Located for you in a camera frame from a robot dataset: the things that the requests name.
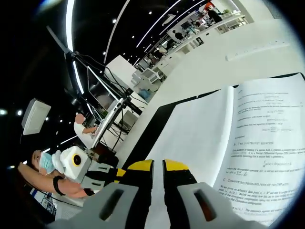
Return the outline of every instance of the white table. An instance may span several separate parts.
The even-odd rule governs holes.
[[[289,41],[291,45],[225,60],[229,53],[275,40]],[[118,167],[123,166],[160,106],[246,80],[295,72],[305,73],[302,45],[282,20],[259,21],[221,34],[185,55],[161,85],[118,150]]]
[[[217,30],[217,28],[243,17],[244,15],[235,15],[226,18],[210,26],[206,30],[201,31],[200,33],[193,35],[191,37],[188,37],[183,42],[181,42],[179,46],[166,53],[166,55],[161,58],[161,60],[153,67],[153,69],[155,70],[156,68],[159,68],[165,75],[168,76],[172,72],[172,70],[176,67],[176,65],[180,63],[181,59],[185,56],[186,50],[191,51],[192,49],[197,48],[198,45],[197,44],[198,42],[196,41],[197,38],[201,38],[204,42],[209,42],[210,40],[213,40],[221,35]]]

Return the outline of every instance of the yellow circle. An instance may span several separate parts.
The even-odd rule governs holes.
[[[79,164],[79,165],[77,165],[77,164],[75,164],[75,162],[74,162],[74,157],[75,156],[79,156],[78,154],[74,154],[73,156],[72,156],[72,163],[74,164],[74,166],[76,166],[76,167],[78,167],[78,166],[80,166],[81,165],[81,163]]]

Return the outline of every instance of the face mask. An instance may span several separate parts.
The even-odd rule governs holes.
[[[52,156],[48,153],[41,153],[39,166],[40,168],[44,168],[47,171],[47,174],[50,174],[55,170],[55,167],[52,163]]]

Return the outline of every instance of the black wristband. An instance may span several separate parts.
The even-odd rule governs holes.
[[[61,176],[57,176],[57,177],[54,177],[53,178],[53,186],[54,186],[54,189],[55,191],[61,195],[61,196],[64,196],[65,194],[63,194],[62,192],[60,192],[59,188],[58,188],[58,180],[63,180],[63,178]]]
[[[90,188],[84,188],[84,192],[87,194],[87,196],[94,195],[94,192]]]

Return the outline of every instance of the computer screen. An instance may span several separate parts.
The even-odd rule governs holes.
[[[103,84],[90,67],[88,69],[88,91],[107,111],[110,111],[118,102],[115,95]]]

